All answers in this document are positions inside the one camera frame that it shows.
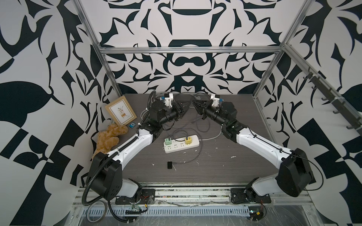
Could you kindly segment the grey USB cable yellow charger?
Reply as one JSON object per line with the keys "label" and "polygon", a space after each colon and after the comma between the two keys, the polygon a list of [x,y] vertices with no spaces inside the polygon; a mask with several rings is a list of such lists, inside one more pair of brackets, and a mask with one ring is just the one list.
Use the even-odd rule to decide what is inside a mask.
{"label": "grey USB cable yellow charger", "polygon": [[201,134],[196,129],[186,128],[185,130],[179,130],[179,131],[175,132],[175,134],[179,134],[179,133],[186,134],[185,137],[197,135],[200,140],[200,145],[199,145],[199,147],[196,147],[196,148],[170,153],[171,154],[170,161],[173,162],[173,165],[193,162],[200,156],[202,148],[203,148],[203,141],[202,141]]}

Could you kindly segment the yellow USB wall charger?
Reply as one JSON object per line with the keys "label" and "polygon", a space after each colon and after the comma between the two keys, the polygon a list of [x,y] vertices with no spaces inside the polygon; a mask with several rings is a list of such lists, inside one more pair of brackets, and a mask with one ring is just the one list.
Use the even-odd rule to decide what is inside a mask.
{"label": "yellow USB wall charger", "polygon": [[185,144],[191,144],[192,143],[192,137],[186,137],[185,138]]}

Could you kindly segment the white power strip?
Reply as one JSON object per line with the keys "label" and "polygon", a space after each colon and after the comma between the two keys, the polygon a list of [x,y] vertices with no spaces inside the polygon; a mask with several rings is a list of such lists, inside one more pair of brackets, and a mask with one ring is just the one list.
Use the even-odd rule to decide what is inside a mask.
{"label": "white power strip", "polygon": [[176,138],[176,139],[172,139],[172,144],[171,145],[165,145],[165,143],[163,143],[163,150],[165,153],[174,153],[174,152],[178,152],[178,151],[184,151],[187,149],[192,149],[192,148],[196,148],[199,147],[200,145],[200,140],[198,138],[197,135],[192,135],[192,143],[191,144],[185,144],[185,138],[186,137],[181,137],[181,138]]}

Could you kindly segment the green USB wall charger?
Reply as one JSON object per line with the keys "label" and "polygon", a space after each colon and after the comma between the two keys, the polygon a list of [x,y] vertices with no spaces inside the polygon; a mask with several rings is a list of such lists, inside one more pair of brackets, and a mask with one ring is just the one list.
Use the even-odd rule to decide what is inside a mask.
{"label": "green USB wall charger", "polygon": [[165,145],[171,145],[172,144],[172,139],[171,138],[165,138],[165,141],[164,141]]}

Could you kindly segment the black mp3 player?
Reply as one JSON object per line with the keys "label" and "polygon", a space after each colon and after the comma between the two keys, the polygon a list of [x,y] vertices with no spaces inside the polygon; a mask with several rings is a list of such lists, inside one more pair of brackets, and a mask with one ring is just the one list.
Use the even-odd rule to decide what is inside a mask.
{"label": "black mp3 player", "polygon": [[168,169],[172,169],[172,168],[173,168],[173,162],[172,162],[172,161],[168,161],[168,162],[167,162],[167,168],[168,168]]}

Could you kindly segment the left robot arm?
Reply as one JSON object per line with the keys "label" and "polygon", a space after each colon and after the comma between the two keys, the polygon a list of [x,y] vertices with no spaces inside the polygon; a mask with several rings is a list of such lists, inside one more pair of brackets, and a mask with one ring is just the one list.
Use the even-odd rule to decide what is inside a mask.
{"label": "left robot arm", "polygon": [[82,195],[82,205],[91,206],[104,199],[107,201],[106,207],[111,208],[111,200],[117,196],[132,204],[139,203],[142,185],[132,179],[124,179],[124,168],[142,149],[160,136],[164,124],[181,119],[190,105],[190,100],[175,100],[172,93],[166,93],[157,99],[156,92],[153,91],[149,95],[147,112],[136,133],[109,153],[94,156]]}

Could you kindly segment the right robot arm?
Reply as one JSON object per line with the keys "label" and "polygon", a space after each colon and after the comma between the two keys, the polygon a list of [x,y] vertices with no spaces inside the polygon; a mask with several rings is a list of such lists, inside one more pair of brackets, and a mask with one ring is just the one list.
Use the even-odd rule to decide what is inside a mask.
{"label": "right robot arm", "polygon": [[310,161],[303,150],[279,146],[253,132],[236,119],[237,110],[233,103],[223,102],[219,107],[214,107],[212,100],[194,100],[193,105],[204,119],[209,118],[219,124],[227,139],[251,149],[278,169],[276,174],[250,182],[248,190],[252,194],[265,196],[284,192],[297,197],[314,179]]}

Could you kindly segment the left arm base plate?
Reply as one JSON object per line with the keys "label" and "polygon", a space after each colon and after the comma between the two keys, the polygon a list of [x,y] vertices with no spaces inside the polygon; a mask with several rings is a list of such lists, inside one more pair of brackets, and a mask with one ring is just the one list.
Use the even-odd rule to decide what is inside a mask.
{"label": "left arm base plate", "polygon": [[155,189],[142,189],[135,193],[133,197],[119,196],[116,198],[116,205],[130,205],[134,204],[150,204],[154,202],[156,190]]}

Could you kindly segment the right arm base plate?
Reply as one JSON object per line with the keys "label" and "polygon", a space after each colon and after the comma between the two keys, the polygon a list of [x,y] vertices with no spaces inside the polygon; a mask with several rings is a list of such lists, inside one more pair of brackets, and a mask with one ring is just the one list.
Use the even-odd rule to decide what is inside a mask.
{"label": "right arm base plate", "polygon": [[232,188],[231,202],[233,204],[247,204],[247,203],[270,204],[272,201],[269,195],[259,196],[251,188],[249,189]]}

